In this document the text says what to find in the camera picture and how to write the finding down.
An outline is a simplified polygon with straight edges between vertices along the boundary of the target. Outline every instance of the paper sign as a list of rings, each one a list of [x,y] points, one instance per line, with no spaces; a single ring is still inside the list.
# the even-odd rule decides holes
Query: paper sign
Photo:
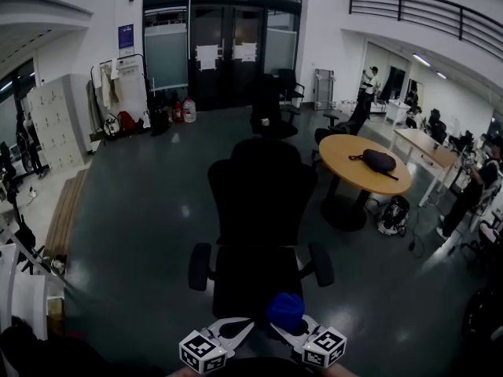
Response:
[[[200,70],[215,70],[218,59],[218,45],[196,46],[196,60],[200,62]]]
[[[215,60],[211,59],[202,60],[200,71],[203,70],[216,70]]]
[[[243,43],[234,46],[234,60],[253,61],[257,58],[257,44]]]

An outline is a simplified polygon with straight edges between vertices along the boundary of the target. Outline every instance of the locker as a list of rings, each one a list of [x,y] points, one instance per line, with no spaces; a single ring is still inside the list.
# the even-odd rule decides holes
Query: locker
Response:
[[[66,75],[28,94],[31,117],[52,171],[81,166],[86,154],[70,77]]]

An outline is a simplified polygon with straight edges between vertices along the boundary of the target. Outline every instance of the railing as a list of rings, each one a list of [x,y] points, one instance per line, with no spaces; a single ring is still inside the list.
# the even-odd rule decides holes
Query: railing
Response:
[[[430,27],[503,61],[503,24],[447,0],[350,0],[349,14],[385,16]]]

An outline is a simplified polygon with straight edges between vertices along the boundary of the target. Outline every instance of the polished floor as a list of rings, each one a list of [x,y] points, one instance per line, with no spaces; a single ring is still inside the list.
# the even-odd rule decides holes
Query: polished floor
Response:
[[[98,149],[69,252],[68,334],[115,363],[157,366],[166,373],[182,366],[178,342],[215,320],[211,286],[201,293],[187,283],[193,245],[218,237],[207,169],[252,136],[249,114],[249,108],[198,113],[195,123],[174,125],[162,136],[124,138]],[[321,115],[303,112],[296,119],[299,134],[288,140],[306,163],[315,148],[314,130],[327,125]],[[389,144],[367,126],[360,135]],[[310,241],[323,243],[336,278],[326,288],[313,276],[303,281],[306,313],[347,336],[341,364],[360,376],[446,375],[461,348],[468,298],[484,284],[466,270],[460,252],[447,257],[459,234],[443,245],[435,234],[439,212],[453,202],[450,192],[433,195],[438,208],[421,210],[416,232],[422,243],[408,250],[417,203],[431,181],[418,163],[411,161],[409,169],[413,185],[405,197],[412,210],[405,238],[379,234],[370,216],[361,231],[332,229],[319,211],[331,180],[323,166],[299,231],[299,261],[309,261]],[[339,189],[358,194],[344,183]],[[376,210],[375,204],[368,207]],[[240,357],[289,354],[260,331],[238,351]]]

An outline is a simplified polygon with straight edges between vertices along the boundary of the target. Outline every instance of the black bag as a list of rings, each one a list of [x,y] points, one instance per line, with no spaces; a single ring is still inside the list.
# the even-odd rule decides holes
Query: black bag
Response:
[[[384,152],[374,151],[373,149],[366,149],[363,155],[350,156],[351,160],[362,160],[374,172],[382,173],[389,178],[398,180],[395,176],[391,176],[388,172],[395,170],[396,161],[394,158],[385,154]]]

